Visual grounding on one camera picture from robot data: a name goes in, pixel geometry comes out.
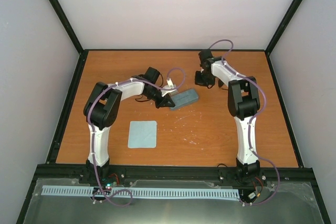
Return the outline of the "grey-blue glasses case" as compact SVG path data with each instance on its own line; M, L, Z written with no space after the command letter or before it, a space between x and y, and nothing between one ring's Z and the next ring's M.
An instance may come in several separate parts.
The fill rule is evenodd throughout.
M197 102L198 100L199 96L195 89L185 90L181 93L172 96L172 101L174 102L175 106L170 108L170 110L171 111L178 110L194 102Z

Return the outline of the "dark round sunglasses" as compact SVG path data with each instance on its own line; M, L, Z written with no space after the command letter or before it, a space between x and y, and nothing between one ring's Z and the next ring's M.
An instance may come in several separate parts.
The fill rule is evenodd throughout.
M224 87L224 83L223 83L220 79L218 80L218 87L219 87L221 90L228 91L228 87Z

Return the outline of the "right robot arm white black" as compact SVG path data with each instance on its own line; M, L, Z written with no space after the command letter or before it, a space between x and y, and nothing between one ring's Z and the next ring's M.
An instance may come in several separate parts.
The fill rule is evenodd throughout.
M195 72L195 84L212 88L228 88L228 110L237 126L238 153L236 158L236 180L246 184L260 173L260 161L256 156L255 123L260 109L256 79L247 77L233 69L222 57L213 57L211 50L198 54L201 70Z

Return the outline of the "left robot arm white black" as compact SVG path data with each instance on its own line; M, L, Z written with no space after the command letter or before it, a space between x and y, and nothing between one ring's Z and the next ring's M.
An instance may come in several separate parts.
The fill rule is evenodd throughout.
M83 113L90 131L90 151L86 161L88 177L97 183L104 183L109 177L109 132L116 121L120 103L128 98L144 95L154 101L156 108L172 108L175 106L170 94L177 86L170 77L166 85L156 85L160 72L149 67L144 74L112 84L98 82L94 86Z

